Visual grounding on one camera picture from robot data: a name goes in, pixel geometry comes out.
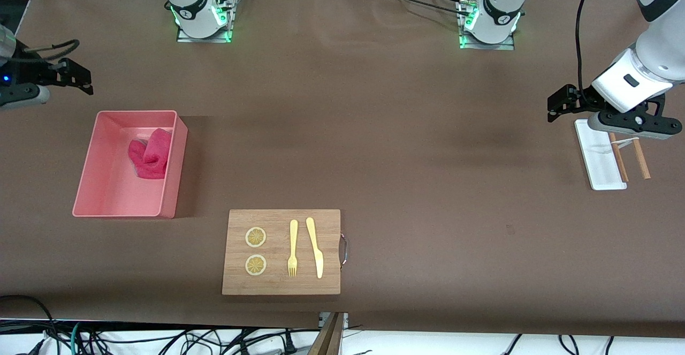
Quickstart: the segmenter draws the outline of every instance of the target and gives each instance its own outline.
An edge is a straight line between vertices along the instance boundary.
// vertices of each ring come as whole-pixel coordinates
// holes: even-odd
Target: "citrus slice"
[[[262,255],[252,255],[245,262],[245,270],[252,276],[261,275],[267,269],[267,260]]]
[[[259,228],[259,226],[250,228],[250,230],[245,234],[245,243],[252,248],[260,247],[266,240],[267,233],[266,231],[262,230],[262,228]]]

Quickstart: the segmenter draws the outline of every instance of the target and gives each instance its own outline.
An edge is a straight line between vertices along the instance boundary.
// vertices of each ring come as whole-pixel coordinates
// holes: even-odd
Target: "brown table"
[[[71,319],[313,326],[335,309],[369,329],[685,335],[685,135],[643,142],[652,180],[627,154],[629,189],[593,192],[576,118],[546,123],[575,81],[577,2],[528,0],[516,50],[485,52],[396,0],[244,0],[227,45],[175,43],[164,0],[32,1],[20,40],[79,38],[96,93],[0,113],[0,292]],[[587,82],[645,28],[632,0],[588,0]],[[108,109],[188,125],[178,218],[71,216]],[[342,209],[342,294],[221,296],[243,208]]]

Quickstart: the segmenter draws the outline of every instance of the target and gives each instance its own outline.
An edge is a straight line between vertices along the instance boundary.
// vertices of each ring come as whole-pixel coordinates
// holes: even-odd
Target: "pink cloth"
[[[145,179],[163,179],[170,147],[171,133],[162,129],[153,131],[147,144],[142,140],[132,140],[129,159],[134,165],[135,175]]]

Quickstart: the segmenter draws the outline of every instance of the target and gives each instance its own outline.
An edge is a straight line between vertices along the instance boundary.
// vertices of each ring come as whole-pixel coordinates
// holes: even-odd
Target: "yellow fork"
[[[288,258],[288,275],[298,274],[298,258],[295,257],[295,246],[298,243],[298,220],[291,220],[291,257]]]

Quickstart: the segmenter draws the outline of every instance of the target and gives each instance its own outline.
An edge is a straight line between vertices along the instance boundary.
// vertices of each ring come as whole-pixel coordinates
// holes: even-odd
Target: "white tray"
[[[621,181],[619,166],[611,150],[609,133],[590,129],[588,120],[576,120],[580,150],[583,152],[585,168],[593,191],[621,191],[628,186]]]

